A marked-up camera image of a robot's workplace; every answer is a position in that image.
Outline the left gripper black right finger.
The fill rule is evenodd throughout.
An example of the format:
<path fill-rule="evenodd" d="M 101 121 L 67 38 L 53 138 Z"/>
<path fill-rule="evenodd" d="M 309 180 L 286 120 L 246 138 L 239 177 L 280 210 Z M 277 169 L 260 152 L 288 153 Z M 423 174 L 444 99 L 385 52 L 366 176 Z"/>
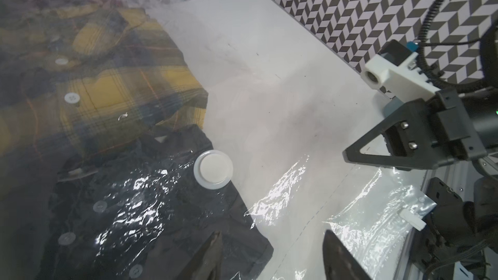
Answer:
<path fill-rule="evenodd" d="M 363 267 L 330 229 L 324 233 L 322 256 L 327 280 L 371 280 Z"/>

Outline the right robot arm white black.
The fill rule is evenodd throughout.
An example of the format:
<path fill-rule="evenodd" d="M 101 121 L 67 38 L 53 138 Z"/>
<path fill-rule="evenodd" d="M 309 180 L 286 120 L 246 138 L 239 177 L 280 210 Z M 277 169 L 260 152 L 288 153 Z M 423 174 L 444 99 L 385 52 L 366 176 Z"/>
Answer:
<path fill-rule="evenodd" d="M 481 175 L 467 202 L 452 200 L 442 182 L 430 181 L 437 206 L 411 252 L 424 279 L 486 272 L 477 256 L 497 250 L 497 165 L 490 159 L 497 152 L 497 23 L 475 40 L 482 78 L 446 82 L 425 57 L 444 1 L 433 1 L 416 41 L 389 41 L 366 63 L 365 83 L 393 92 L 402 104 L 344 151 L 349 163 L 412 171 L 470 162 Z"/>

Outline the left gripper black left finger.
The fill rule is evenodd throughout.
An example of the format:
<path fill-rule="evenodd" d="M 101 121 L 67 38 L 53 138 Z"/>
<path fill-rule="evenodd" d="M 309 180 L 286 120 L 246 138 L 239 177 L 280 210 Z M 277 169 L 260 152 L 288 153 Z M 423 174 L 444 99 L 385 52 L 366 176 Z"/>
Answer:
<path fill-rule="evenodd" d="M 213 232 L 179 273 L 180 280 L 220 280 L 223 261 L 223 236 Z"/>

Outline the yellow plaid shirt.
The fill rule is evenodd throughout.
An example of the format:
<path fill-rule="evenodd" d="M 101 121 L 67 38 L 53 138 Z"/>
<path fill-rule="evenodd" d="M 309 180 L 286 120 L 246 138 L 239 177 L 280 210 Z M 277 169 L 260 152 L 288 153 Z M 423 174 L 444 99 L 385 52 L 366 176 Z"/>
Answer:
<path fill-rule="evenodd" d="M 202 126 L 208 93 L 142 9 L 97 5 L 1 18 L 1 165 L 51 167 L 154 127 Z"/>

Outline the clear plastic vacuum bag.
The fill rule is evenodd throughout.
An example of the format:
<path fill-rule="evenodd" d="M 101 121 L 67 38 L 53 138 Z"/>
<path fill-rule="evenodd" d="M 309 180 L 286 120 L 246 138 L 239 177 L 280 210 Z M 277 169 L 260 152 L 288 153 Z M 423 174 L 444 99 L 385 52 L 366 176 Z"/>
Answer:
<path fill-rule="evenodd" d="M 1 18 L 43 9 L 59 8 L 1 0 Z M 198 127 L 213 148 L 196 159 L 194 176 L 209 190 L 233 184 L 270 241 L 274 252 L 256 279 L 324 279 L 328 229 L 370 276 L 392 279 L 412 221 L 435 204 L 421 191 L 425 172 L 342 157 L 381 121 L 384 96 L 271 0 L 160 0 L 125 9 L 155 19 L 207 91 Z M 81 162 L 1 165 L 1 278 L 38 279 L 57 183 L 89 176 L 143 136 L 164 142 L 178 130 L 154 127 Z"/>

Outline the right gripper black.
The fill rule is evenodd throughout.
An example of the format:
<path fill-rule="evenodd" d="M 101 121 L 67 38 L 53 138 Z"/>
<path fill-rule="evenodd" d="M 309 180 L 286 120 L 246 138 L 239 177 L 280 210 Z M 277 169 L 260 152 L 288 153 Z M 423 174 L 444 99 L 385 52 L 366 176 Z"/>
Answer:
<path fill-rule="evenodd" d="M 381 136 L 389 155 L 361 149 Z M 433 170 L 497 152 L 497 90 L 460 96 L 440 90 L 426 103 L 407 102 L 349 146 L 348 163 L 399 170 Z"/>

